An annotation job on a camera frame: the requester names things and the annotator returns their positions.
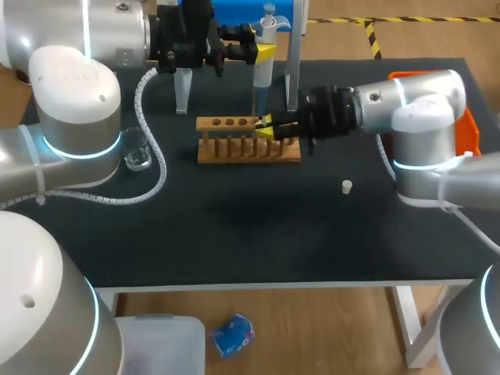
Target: blue packet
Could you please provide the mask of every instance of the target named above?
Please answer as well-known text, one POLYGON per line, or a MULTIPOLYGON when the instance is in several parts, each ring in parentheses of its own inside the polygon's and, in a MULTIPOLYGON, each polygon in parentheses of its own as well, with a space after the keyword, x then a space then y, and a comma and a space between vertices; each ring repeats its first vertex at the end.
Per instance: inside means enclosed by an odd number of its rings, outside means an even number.
POLYGON ((213 330, 210 335, 222 359, 235 355, 255 337, 252 323, 240 314, 225 323, 218 330, 213 330))

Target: small white cap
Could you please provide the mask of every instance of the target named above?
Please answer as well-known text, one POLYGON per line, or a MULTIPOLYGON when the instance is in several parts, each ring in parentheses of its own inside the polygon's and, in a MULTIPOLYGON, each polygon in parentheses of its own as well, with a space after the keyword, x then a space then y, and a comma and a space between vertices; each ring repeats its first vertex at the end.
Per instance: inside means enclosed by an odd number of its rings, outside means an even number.
POLYGON ((349 194, 351 192, 351 189, 352 189, 352 181, 350 180, 345 180, 344 182, 342 182, 342 193, 343 194, 349 194))

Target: white table frame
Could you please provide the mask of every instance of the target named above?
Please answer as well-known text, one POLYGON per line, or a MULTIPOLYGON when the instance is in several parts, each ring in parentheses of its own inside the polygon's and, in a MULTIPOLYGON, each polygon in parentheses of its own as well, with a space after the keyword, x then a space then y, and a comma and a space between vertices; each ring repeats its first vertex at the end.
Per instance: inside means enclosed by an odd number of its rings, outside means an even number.
POLYGON ((346 281, 314 283, 265 283, 265 284, 214 284, 214 285, 174 285, 163 287, 112 287, 96 288, 101 299, 113 315, 119 293, 141 293, 158 291, 234 291, 248 289, 280 288, 391 288, 398 311, 399 324, 405 342, 405 359, 408 368, 424 368, 436 354, 438 341, 436 329, 443 309, 456 294, 472 280, 422 280, 422 281, 346 281), (412 287, 444 285, 437 297, 426 323, 420 325, 419 314, 413 298, 412 287))

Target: wooden test tube rack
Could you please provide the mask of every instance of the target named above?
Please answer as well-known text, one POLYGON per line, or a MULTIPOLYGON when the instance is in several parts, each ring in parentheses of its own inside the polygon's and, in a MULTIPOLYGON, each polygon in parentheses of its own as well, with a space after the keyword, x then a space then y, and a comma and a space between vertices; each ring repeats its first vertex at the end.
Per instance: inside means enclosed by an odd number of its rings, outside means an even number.
POLYGON ((196 130, 203 137, 199 141, 198 163, 300 163, 300 142, 297 138, 270 141, 265 138, 229 135, 225 138, 211 133, 253 132, 255 117, 199 117, 196 130))

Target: cable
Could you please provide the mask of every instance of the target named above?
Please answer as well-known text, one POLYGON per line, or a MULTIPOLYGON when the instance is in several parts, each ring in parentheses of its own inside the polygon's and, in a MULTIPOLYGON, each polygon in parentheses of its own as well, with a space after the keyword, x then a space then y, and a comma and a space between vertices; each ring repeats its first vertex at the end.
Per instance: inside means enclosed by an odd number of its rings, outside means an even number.
POLYGON ((491 238, 489 238, 479 227, 472 222, 463 212, 458 208, 452 208, 449 210, 450 213, 455 214, 456 217, 461 219, 467 225, 472 232, 474 232, 481 240, 488 246, 491 250, 500 254, 500 246, 498 246, 491 238))
MULTIPOLYGON (((162 189, 163 185, 165 184, 166 174, 167 174, 166 160, 165 157, 163 156, 162 149, 159 147, 158 143, 156 142, 156 139, 153 137, 153 134, 148 127, 148 124, 144 117, 144 113, 142 111, 142 95, 144 93, 144 89, 148 84, 148 82, 157 75, 158 75, 158 70, 156 70, 156 68, 152 68, 148 72, 146 72, 146 74, 141 78, 139 84, 137 85, 134 97, 134 108, 137 121, 139 122, 139 125, 141 125, 141 128, 144 131, 145 136, 148 139, 149 144, 151 145, 153 152, 155 153, 159 163, 160 175, 158 182, 156 183, 154 188, 148 191, 147 193, 144 193, 143 195, 139 195, 135 198, 125 198, 125 199, 106 198, 98 195, 83 193, 81 191, 67 191, 67 190, 47 191, 46 192, 47 196, 83 199, 85 201, 103 203, 106 205, 133 205, 135 203, 143 202, 147 199, 150 199, 162 189)), ((11 205, 15 205, 16 203, 25 201, 27 199, 36 198, 37 196, 38 196, 37 194, 29 194, 29 195, 24 195, 23 197, 11 199, 10 201, 1 203, 0 209, 6 209, 11 205)))
POLYGON ((375 136, 375 139, 377 140, 377 146, 378 146, 378 152, 380 153, 380 157, 382 158, 382 161, 384 162, 385 169, 391 176, 392 180, 396 181, 396 173, 392 169, 391 162, 389 162, 388 155, 385 153, 384 149, 384 143, 382 142, 382 137, 380 134, 377 134, 375 136))

